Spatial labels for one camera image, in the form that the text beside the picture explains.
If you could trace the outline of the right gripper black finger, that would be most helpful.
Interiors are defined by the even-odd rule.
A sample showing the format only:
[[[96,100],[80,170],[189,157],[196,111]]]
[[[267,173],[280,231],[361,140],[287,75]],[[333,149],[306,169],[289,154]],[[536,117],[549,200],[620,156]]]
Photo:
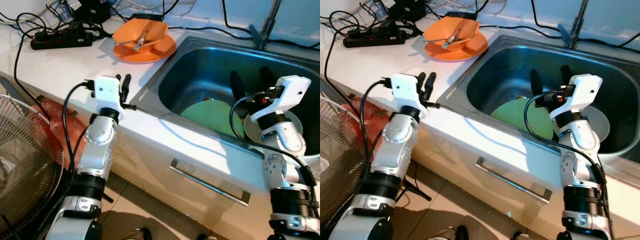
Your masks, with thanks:
[[[231,71],[230,73],[230,87],[231,87],[231,93],[233,94],[233,98],[235,99],[235,101],[247,96],[243,79],[240,76],[240,74],[235,70]]]
[[[570,85],[570,80],[574,76],[573,70],[565,64],[560,67],[562,86]]]
[[[542,82],[542,78],[540,77],[536,69],[532,69],[530,71],[530,89],[533,96],[537,96],[544,92],[544,85]]]
[[[269,66],[261,66],[258,69],[261,86],[259,91],[265,91],[277,84],[277,76],[273,73]]]

